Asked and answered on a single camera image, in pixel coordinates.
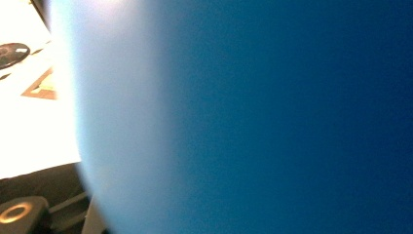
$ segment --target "curved blue edge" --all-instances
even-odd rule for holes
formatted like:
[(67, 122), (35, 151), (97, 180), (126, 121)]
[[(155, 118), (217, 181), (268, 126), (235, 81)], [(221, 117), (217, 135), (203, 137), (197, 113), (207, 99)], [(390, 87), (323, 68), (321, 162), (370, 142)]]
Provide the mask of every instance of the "curved blue edge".
[(116, 233), (413, 231), (411, 1), (100, 2), (52, 10)]

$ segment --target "black disc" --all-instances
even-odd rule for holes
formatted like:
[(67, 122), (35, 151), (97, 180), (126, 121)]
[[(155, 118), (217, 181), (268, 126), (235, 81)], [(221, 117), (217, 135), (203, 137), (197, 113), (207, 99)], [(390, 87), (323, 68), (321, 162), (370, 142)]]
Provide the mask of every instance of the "black disc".
[(0, 46), (0, 70), (21, 62), (30, 49), (22, 43), (10, 43)]

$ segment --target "dark fabric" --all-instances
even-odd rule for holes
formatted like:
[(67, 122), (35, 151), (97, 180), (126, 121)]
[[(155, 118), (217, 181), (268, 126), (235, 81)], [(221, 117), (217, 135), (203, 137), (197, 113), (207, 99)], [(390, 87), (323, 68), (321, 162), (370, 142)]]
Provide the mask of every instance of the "dark fabric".
[(42, 196), (52, 207), (82, 192), (76, 164), (0, 179), (0, 204), (19, 197)]

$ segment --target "compact disc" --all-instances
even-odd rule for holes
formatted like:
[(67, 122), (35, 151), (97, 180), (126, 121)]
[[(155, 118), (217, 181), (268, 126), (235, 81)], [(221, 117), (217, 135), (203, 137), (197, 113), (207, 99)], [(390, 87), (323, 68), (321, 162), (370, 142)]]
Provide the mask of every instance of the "compact disc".
[(21, 62), (28, 55), (30, 49), (22, 43), (10, 43), (0, 46), (0, 69), (7, 68)]

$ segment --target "gold ring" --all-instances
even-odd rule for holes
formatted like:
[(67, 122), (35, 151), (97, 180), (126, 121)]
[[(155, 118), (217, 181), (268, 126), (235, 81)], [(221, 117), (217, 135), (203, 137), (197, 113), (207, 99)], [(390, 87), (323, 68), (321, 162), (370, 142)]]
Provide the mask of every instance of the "gold ring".
[[(12, 211), (14, 211), (15, 209), (18, 208), (23, 208), (23, 212), (21, 212), (18, 215), (14, 215), (14, 216), (8, 216), (8, 214)], [(10, 208), (8, 208), (6, 211), (4, 211), (3, 213), (0, 214), (0, 223), (10, 223), (10, 222), (14, 222), (16, 220), (21, 219), (22, 217), (26, 216), (30, 211), (31, 211), (31, 204), (30, 203), (19, 203), (17, 205), (14, 205)]]

